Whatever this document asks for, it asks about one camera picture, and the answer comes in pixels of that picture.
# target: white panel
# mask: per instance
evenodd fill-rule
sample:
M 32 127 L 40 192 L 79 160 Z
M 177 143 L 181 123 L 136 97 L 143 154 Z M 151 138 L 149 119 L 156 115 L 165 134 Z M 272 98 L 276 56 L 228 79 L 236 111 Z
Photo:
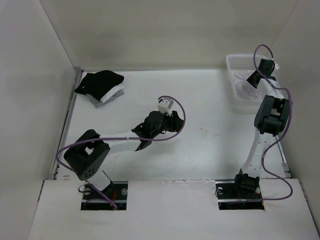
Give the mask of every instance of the white panel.
M 0 239 L 25 240 L 58 146 L 75 71 L 38 0 L 0 13 Z
M 99 134 L 126 133 L 157 111 L 158 97 L 170 95 L 185 108 L 185 129 L 169 141 L 148 148 L 106 157 L 104 169 L 113 181 L 233 179 L 245 163 L 255 138 L 256 114 L 238 113 L 226 70 L 163 70 L 118 72 L 124 76 L 124 95 L 95 108 L 77 95 L 66 144 L 85 131 Z M 173 110 L 182 111 L 178 104 Z M 172 136 L 167 132 L 158 138 Z M 266 168 L 285 177 L 278 147 L 265 159 Z M 261 171 L 261 177 L 272 177 Z M 58 179 L 77 179 L 61 167 Z
M 80 181 L 46 181 L 29 240 L 319 240 L 299 181 L 265 210 L 219 210 L 215 182 L 130 181 L 126 211 L 81 211 Z M 280 197 L 278 179 L 260 181 Z
M 297 0 L 41 0 L 74 66 L 220 68 L 271 45 Z
M 282 86 L 292 93 L 293 118 L 283 146 L 292 175 L 302 180 L 320 225 L 320 1 L 299 1 L 272 46 Z

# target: robotic arm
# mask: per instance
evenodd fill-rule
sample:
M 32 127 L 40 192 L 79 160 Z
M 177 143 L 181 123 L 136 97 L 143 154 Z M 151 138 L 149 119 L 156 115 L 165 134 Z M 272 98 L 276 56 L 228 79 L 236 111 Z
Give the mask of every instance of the robotic arm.
M 140 151 L 152 143 L 144 139 L 153 139 L 167 131 L 179 132 L 184 120 L 179 118 L 176 111 L 171 111 L 173 103 L 172 99 L 161 99 L 157 105 L 158 111 L 150 112 L 144 122 L 126 133 L 100 135 L 93 129 L 86 131 L 76 142 L 97 138 L 110 140 L 71 147 L 65 152 L 64 159 L 81 181 L 88 180 L 98 190 L 103 191 L 111 182 L 105 173 L 99 170 L 107 155 L 123 151 Z
M 262 59 L 259 70 L 276 86 L 276 78 L 271 76 L 274 70 L 273 60 Z M 262 104 L 255 116 L 255 137 L 244 165 L 234 179 L 234 189 L 242 193 L 260 193 L 259 179 L 262 157 L 267 147 L 275 141 L 276 136 L 286 126 L 290 114 L 289 100 L 279 90 L 272 88 L 259 73 L 255 71 L 247 81 L 264 96 Z

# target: white cloth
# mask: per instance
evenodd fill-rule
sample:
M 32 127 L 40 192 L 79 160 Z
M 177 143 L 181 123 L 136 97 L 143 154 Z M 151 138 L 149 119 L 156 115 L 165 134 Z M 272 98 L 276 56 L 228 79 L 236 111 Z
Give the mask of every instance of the white cloth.
M 115 93 L 119 92 L 120 90 L 124 89 L 124 85 L 121 83 L 117 86 L 114 86 L 110 89 L 101 99 L 100 102 L 105 103 L 109 98 L 111 98 Z

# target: black cloth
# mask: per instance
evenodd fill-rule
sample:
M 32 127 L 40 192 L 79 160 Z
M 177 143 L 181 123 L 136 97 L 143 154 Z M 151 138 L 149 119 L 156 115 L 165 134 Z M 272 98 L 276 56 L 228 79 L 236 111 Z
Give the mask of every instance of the black cloth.
M 121 84 L 125 77 L 110 70 L 87 73 L 80 85 L 74 90 L 77 94 L 91 95 L 99 100 L 113 87 Z

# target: gray cloth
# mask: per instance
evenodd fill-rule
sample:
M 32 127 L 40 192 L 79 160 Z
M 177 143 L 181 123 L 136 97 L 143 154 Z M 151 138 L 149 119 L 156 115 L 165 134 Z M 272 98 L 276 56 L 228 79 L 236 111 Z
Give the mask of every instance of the gray cloth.
M 125 92 L 123 90 L 119 90 L 117 91 L 115 94 L 113 94 L 112 97 L 110 97 L 107 101 L 102 102 L 99 101 L 97 99 L 95 99 L 93 96 L 91 96 L 90 94 L 86 94 L 86 96 L 90 99 L 90 101 L 92 102 L 92 104 L 94 105 L 95 108 L 98 108 L 102 105 L 105 105 L 107 103 L 110 103 L 111 101 L 115 100 L 116 98 L 122 96 L 123 94 L 125 94 Z

